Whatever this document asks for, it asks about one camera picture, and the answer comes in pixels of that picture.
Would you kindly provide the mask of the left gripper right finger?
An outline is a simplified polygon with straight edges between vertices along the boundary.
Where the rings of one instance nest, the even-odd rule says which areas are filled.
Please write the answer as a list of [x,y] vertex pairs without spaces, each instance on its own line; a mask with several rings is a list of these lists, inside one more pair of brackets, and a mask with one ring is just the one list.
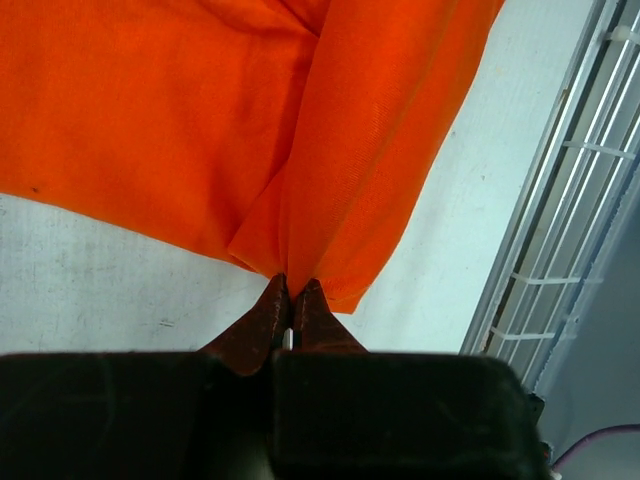
[[310,280],[295,302],[293,316],[293,349],[316,353],[366,353],[333,315],[319,280]]

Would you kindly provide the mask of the orange t shirt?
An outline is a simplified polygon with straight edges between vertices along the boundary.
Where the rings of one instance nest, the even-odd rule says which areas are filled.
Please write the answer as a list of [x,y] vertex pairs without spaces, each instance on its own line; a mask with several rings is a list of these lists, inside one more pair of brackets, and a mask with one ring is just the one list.
[[5,1],[1,190],[353,312],[498,1]]

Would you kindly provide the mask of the aluminium rail frame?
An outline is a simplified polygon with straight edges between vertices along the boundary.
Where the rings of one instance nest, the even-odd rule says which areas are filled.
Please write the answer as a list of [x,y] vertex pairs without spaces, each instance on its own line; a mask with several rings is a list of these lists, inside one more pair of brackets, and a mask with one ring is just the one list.
[[546,396],[639,199],[639,5],[593,4],[462,345]]

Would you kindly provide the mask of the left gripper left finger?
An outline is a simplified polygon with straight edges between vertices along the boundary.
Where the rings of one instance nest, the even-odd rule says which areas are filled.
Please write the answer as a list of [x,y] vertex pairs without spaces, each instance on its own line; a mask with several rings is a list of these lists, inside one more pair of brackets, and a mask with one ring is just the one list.
[[271,278],[256,303],[217,337],[199,349],[238,376],[256,374],[282,345],[290,325],[286,276]]

